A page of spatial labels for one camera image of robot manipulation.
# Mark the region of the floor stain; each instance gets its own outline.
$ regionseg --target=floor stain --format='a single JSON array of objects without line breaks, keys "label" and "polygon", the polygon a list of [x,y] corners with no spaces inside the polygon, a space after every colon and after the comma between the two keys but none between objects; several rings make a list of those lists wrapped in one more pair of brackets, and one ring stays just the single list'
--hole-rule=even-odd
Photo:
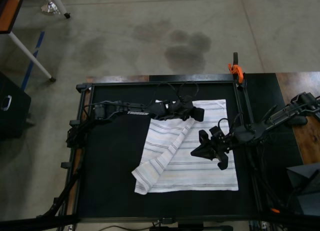
[{"label": "floor stain", "polygon": [[136,73],[139,73],[137,61],[139,58],[139,51],[135,48],[127,48],[121,51],[124,60],[130,65]]},{"label": "floor stain", "polygon": [[187,45],[169,47],[164,56],[168,61],[169,67],[179,73],[190,74],[203,71],[206,64],[204,55]]},{"label": "floor stain", "polygon": [[206,66],[204,53],[211,49],[211,39],[202,32],[188,35],[182,30],[170,34],[170,40],[180,45],[170,46],[164,52],[168,66],[175,73],[196,74]]},{"label": "floor stain", "polygon": [[199,52],[206,53],[211,49],[211,39],[202,32],[193,33],[188,43]]},{"label": "floor stain", "polygon": [[106,39],[103,36],[89,39],[82,43],[80,48],[75,49],[73,56],[83,67],[98,68],[109,61],[104,49],[105,42]]},{"label": "floor stain", "polygon": [[145,42],[157,42],[172,28],[170,20],[144,23],[134,28],[132,37]]},{"label": "floor stain", "polygon": [[173,43],[186,43],[189,40],[189,34],[186,31],[175,30],[170,34],[170,40]]}]

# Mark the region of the striped towel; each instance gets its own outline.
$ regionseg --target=striped towel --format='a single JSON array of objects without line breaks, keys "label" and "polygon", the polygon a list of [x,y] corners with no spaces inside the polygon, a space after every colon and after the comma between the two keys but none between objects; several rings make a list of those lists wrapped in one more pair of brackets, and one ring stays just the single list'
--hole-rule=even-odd
[{"label": "striped towel", "polygon": [[[209,133],[220,119],[227,118],[226,100],[194,101],[193,105],[205,109],[202,122],[193,118],[151,120],[140,165],[132,171],[136,193],[238,190],[232,151],[227,154],[229,162],[225,170],[219,169],[217,159],[210,161],[190,154],[200,145],[199,130]],[[224,134],[229,132],[228,121],[222,120],[220,127]]]}]

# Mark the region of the wooden surface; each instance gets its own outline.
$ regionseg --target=wooden surface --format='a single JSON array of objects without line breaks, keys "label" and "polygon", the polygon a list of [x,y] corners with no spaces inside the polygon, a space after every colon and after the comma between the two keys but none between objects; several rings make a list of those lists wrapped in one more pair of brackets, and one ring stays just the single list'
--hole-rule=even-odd
[{"label": "wooden surface", "polygon": [[148,82],[149,75],[87,77],[86,81],[93,84]]},{"label": "wooden surface", "polygon": [[[90,102],[90,90],[87,90],[85,92],[84,105],[88,105],[89,102]],[[85,113],[82,114],[81,119],[82,120],[87,119],[87,116],[86,116]],[[72,174],[74,174],[76,172],[83,153],[84,153],[84,150],[82,150],[81,148],[78,148],[75,151]],[[77,185],[78,185],[78,181],[73,185],[73,187],[72,187],[72,189],[71,189],[71,191],[69,193],[67,207],[66,207],[66,214],[67,215],[72,215],[73,214],[75,201],[76,201],[76,195],[77,195]]]},{"label": "wooden surface", "polygon": [[[303,92],[320,96],[320,72],[277,73],[278,83],[284,102]],[[307,117],[305,126],[293,127],[304,164],[320,162],[320,122]]]},{"label": "wooden surface", "polygon": [[8,0],[0,16],[0,32],[10,33],[19,11],[21,0]]}]

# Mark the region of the black cabinet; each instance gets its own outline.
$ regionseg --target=black cabinet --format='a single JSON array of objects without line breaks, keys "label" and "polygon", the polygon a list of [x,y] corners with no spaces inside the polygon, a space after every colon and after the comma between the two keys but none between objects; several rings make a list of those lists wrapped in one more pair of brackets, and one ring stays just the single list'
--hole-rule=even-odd
[{"label": "black cabinet", "polygon": [[0,140],[21,136],[31,98],[0,72]]}]

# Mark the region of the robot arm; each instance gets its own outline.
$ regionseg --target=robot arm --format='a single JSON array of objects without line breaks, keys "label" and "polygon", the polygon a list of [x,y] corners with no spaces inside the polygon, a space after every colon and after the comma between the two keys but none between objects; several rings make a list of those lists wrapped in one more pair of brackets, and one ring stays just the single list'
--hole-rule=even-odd
[{"label": "robot arm", "polygon": [[123,101],[103,101],[93,103],[88,106],[93,107],[92,115],[81,122],[80,120],[70,121],[72,127],[67,134],[67,146],[69,148],[82,146],[84,135],[95,125],[101,125],[112,122],[122,115],[140,115],[149,116],[154,120],[172,120],[194,118],[196,121],[204,120],[205,110],[197,108],[192,103],[190,95],[179,96],[176,102],[161,101],[145,106],[140,103],[129,103]]},{"label": "robot arm", "polygon": [[283,109],[273,114],[276,107],[273,106],[258,123],[244,124],[236,128],[231,125],[227,135],[224,135],[219,125],[209,130],[210,139],[204,130],[200,130],[201,144],[191,152],[191,155],[209,160],[219,159],[219,168],[225,170],[228,167],[226,153],[229,153],[230,150],[241,145],[262,144],[269,131],[285,122],[291,125],[305,125],[308,122],[306,116],[315,116],[320,121],[320,100],[317,100],[311,93],[300,93]]}]

